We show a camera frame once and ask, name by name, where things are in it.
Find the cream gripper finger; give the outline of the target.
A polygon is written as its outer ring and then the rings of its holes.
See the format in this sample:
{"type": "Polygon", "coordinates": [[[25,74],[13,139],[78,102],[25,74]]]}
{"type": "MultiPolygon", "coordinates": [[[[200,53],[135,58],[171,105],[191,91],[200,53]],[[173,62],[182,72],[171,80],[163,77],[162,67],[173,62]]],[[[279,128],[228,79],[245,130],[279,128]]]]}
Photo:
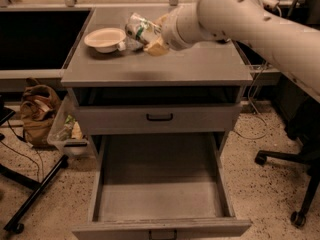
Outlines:
{"type": "Polygon", "coordinates": [[[162,26],[164,24],[164,22],[166,21],[167,17],[168,17],[168,14],[164,14],[164,15],[160,16],[159,18],[157,18],[155,20],[155,23],[159,26],[162,26]]]}
{"type": "Polygon", "coordinates": [[[169,46],[164,42],[162,37],[158,37],[147,44],[143,50],[151,56],[162,56],[169,52],[169,46]]]}

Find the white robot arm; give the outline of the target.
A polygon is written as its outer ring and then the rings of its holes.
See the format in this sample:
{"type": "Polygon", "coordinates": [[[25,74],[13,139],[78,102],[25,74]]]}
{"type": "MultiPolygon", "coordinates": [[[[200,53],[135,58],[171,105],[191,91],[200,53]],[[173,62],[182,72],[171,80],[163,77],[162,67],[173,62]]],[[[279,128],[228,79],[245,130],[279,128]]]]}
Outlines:
{"type": "Polygon", "coordinates": [[[201,41],[232,39],[251,48],[310,96],[320,96],[320,31],[266,11],[260,0],[197,0],[159,18],[155,56],[201,41]]]}

